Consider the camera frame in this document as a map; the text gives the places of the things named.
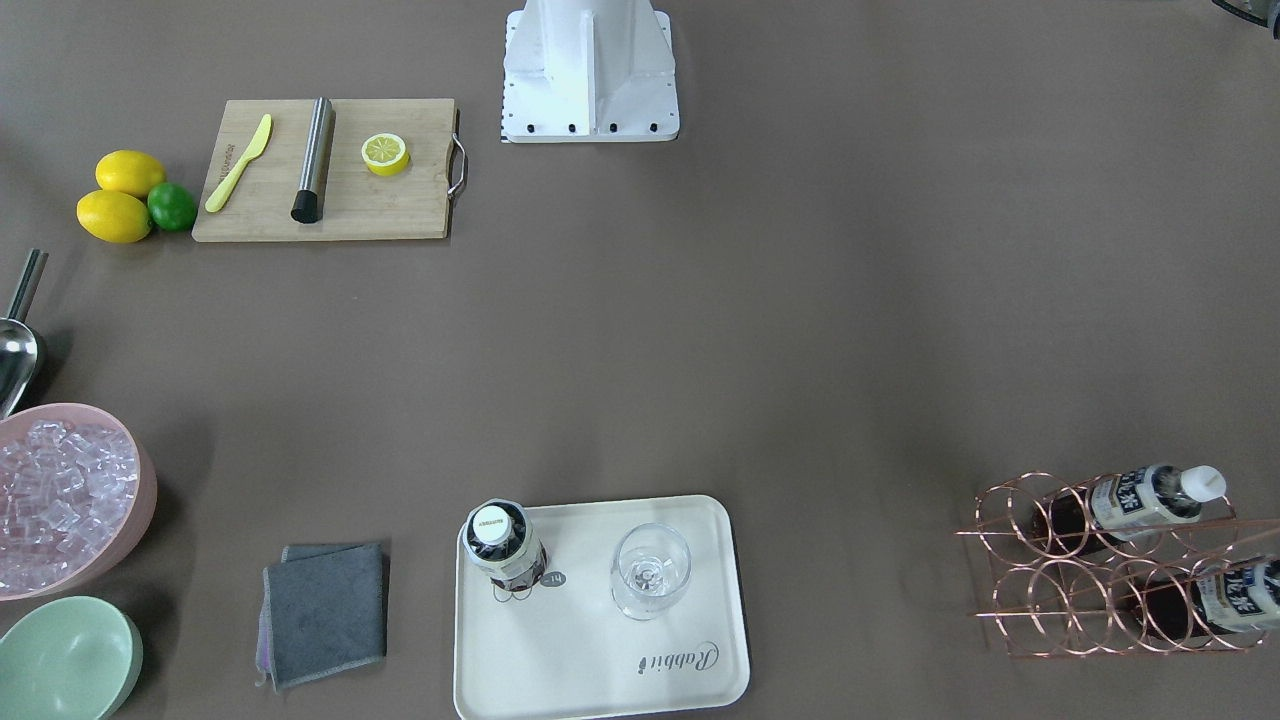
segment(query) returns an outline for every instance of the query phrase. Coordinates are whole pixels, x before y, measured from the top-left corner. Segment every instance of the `yellow knife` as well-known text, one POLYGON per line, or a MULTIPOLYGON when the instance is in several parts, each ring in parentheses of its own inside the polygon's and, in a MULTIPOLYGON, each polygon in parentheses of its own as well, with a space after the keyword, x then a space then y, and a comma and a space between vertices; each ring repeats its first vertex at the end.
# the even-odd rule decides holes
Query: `yellow knife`
POLYGON ((244 154, 241 155, 239 160, 236 160, 236 165, 232 172, 227 173, 223 182, 218 183, 214 188, 212 195, 205 201, 205 210, 210 213, 216 213, 227 205, 227 199, 232 196, 232 191, 236 190, 236 183, 239 182, 241 173, 244 172, 244 167, 248 165, 250 160, 253 160, 266 150, 266 141, 271 138, 271 115, 268 113, 262 115, 262 122, 257 124, 257 131, 253 132, 253 140, 248 141, 248 147, 244 149, 244 154))

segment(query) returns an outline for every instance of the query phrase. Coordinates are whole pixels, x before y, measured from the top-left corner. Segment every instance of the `ice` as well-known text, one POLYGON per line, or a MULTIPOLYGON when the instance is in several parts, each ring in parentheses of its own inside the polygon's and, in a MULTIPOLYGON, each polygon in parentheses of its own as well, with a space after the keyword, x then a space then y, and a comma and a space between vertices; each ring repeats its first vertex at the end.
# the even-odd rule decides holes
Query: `ice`
POLYGON ((56 583, 115 536, 138 486, 127 433, 41 420, 0 447, 0 594, 56 583))

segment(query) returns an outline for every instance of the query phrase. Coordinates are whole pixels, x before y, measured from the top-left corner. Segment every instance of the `gray surface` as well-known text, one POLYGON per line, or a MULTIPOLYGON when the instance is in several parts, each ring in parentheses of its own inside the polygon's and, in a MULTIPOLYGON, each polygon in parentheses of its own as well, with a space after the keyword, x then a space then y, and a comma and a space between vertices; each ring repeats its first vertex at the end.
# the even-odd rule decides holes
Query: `gray surface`
POLYGON ((51 252, 40 398, 114 413, 161 475, 84 588, 146 642, 119 717, 451 716, 467 510, 691 492, 735 523, 753 679, 690 716, 1274 715, 1275 647, 1007 659, 948 533, 1020 471, 1152 460, 1280 516, 1280 45, 1208 0, 667 0, 678 141, 516 147, 518 6, 0 5, 0 278, 51 252), (449 241, 76 224, 102 154, 197 188, 225 100, 317 95, 458 100, 449 241), (387 662, 255 688, 259 573, 339 541, 392 557, 387 662))

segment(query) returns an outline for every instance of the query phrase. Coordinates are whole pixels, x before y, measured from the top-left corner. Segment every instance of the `lime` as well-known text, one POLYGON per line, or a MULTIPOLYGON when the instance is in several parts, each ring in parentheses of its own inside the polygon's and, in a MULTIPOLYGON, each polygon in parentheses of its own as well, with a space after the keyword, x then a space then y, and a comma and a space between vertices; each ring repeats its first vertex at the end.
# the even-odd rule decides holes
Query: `lime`
POLYGON ((137 150, 108 152, 97 161, 93 174, 102 190, 116 190, 134 197, 146 197, 165 179, 160 160, 137 150))
POLYGON ((172 182, 151 188, 147 193, 147 211, 166 231, 189 231, 196 224, 196 199, 187 188, 172 182))
POLYGON ((360 155, 375 176, 394 176, 408 167, 408 146, 404 145, 404 138, 389 132, 380 132, 366 140, 360 155))
POLYGON ((81 227, 108 242, 137 242, 151 232, 147 206, 116 190, 95 190, 76 204, 81 227))

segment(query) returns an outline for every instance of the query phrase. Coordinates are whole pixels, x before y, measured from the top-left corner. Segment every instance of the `clear glass cup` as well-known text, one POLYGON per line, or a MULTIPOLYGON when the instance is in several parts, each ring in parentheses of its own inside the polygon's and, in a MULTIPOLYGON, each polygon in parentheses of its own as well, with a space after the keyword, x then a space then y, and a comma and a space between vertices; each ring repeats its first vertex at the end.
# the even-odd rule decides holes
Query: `clear glass cup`
POLYGON ((662 523, 637 525, 613 552, 613 602, 632 620, 652 620, 680 602, 691 569, 684 536, 662 523))

